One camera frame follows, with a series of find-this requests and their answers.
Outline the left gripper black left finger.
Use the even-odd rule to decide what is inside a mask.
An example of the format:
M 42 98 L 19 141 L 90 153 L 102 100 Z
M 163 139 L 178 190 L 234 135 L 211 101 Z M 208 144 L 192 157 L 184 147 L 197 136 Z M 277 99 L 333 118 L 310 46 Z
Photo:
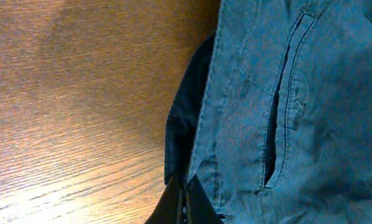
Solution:
M 181 224 L 183 190 L 178 174 L 173 174 L 156 208 L 145 224 Z

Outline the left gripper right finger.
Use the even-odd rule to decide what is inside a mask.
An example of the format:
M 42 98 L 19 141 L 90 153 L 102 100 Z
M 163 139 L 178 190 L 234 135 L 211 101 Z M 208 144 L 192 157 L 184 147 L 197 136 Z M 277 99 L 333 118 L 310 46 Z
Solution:
M 186 212 L 188 224 L 224 224 L 196 175 L 187 184 Z

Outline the navy blue shorts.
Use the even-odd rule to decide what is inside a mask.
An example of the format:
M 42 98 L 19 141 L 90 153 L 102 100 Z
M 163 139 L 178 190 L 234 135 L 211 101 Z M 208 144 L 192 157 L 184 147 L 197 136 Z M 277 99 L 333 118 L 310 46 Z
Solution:
M 224 0 L 165 130 L 164 180 L 226 223 L 372 223 L 372 0 Z

